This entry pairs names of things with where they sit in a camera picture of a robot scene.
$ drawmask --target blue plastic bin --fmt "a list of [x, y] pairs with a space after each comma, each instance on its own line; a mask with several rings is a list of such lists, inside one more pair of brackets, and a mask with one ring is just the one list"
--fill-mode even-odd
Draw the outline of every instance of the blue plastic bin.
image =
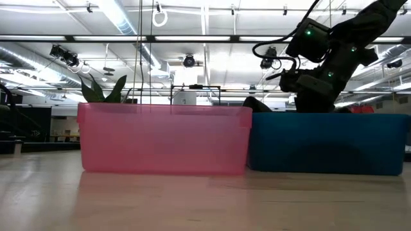
[[249, 167], [258, 171], [400, 175], [407, 115], [252, 115]]

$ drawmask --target plant leaf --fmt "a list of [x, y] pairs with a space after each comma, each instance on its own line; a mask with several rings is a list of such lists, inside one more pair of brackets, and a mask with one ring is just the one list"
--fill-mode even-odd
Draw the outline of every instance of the plant leaf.
[[85, 98], [85, 100], [87, 100], [87, 102], [89, 103], [101, 102], [97, 94], [83, 82], [82, 77], [80, 76], [78, 77], [82, 81], [82, 93], [83, 93], [83, 97]]
[[94, 76], [89, 74], [92, 78], [92, 82], [91, 82], [91, 89], [96, 93], [96, 95], [99, 98], [100, 102], [104, 101], [104, 94], [103, 94], [103, 89], [101, 89], [101, 87], [98, 85], [97, 81], [94, 79]]
[[104, 102], [107, 103], [120, 103], [121, 102], [121, 90], [123, 90], [124, 85], [126, 85], [127, 75], [122, 76], [118, 79], [113, 91], [110, 93]]
[[128, 95], [130, 94], [130, 91], [131, 91], [132, 89], [129, 89], [128, 90], [128, 92], [127, 92], [127, 94], [126, 94], [126, 97], [124, 97], [124, 99], [121, 101], [121, 103], [125, 103], [126, 102], [126, 100], [127, 100], [127, 98], [128, 98]]

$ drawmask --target wooden table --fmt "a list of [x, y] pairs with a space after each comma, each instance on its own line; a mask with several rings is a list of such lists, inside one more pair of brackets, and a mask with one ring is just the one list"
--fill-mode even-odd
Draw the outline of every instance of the wooden table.
[[411, 230], [403, 176], [84, 173], [78, 151], [0, 156], [0, 230]]

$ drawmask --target ceiling beam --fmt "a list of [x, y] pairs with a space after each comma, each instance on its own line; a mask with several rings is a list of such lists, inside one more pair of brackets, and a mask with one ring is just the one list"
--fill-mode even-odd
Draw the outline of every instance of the ceiling beam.
[[[279, 39], [284, 35], [142, 35], [142, 37], [142, 43], [256, 44]], [[136, 40], [137, 37], [131, 35], [0, 35], [0, 42], [134, 44]], [[290, 41], [291, 39], [287, 39], [276, 44], [289, 44]], [[411, 36], [379, 37], [371, 44], [411, 44]]]

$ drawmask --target black panel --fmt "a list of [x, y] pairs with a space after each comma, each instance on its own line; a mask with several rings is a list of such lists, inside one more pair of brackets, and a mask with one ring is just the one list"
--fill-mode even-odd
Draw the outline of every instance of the black panel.
[[0, 131], [25, 137], [26, 142], [49, 140], [51, 108], [18, 108], [19, 114], [0, 114]]

